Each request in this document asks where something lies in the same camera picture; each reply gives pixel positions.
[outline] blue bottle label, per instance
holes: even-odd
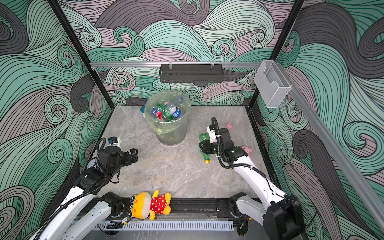
[[[176,111],[172,114],[172,116],[174,116],[175,118],[178,118],[180,117],[181,115],[181,111],[179,108],[176,108]]]

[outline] wall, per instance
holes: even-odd
[[[384,1],[306,6],[278,61],[374,190],[384,196]],[[290,95],[257,99],[260,131],[284,191],[318,209],[311,239],[384,239]],[[315,209],[304,206],[309,224]]]
[[[270,57],[294,0],[60,0],[91,61],[246,61]],[[161,83],[159,68],[98,68],[116,105],[174,89],[197,105],[248,105],[255,69],[223,83]]]
[[[110,114],[46,0],[0,3],[0,238],[57,208]]]

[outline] plastic bag liner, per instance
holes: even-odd
[[[173,101],[179,97],[184,97],[185,101],[181,106],[181,116],[176,120],[164,122],[158,118],[154,118],[151,114],[152,108],[158,104],[164,104],[167,101]],[[187,134],[187,118],[191,110],[191,101],[185,95],[178,91],[161,91],[148,99],[145,104],[145,119],[157,134],[160,142],[166,145],[175,145],[182,142]]]

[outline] stuffed toy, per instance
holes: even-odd
[[[155,219],[155,213],[168,215],[170,213],[169,202],[172,195],[167,192],[164,195],[159,195],[159,190],[153,193],[152,197],[148,192],[142,192],[136,196],[131,196],[130,210],[128,217],[135,217],[139,219]]]

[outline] trash bin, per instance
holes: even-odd
[[[153,117],[151,111],[154,106],[164,104],[174,99],[184,99],[184,102],[177,106],[181,111],[180,117],[176,120],[164,122]],[[187,134],[187,118],[191,109],[191,101],[178,91],[161,91],[148,99],[145,104],[145,119],[155,131],[157,139],[165,145],[176,145],[181,143]]]

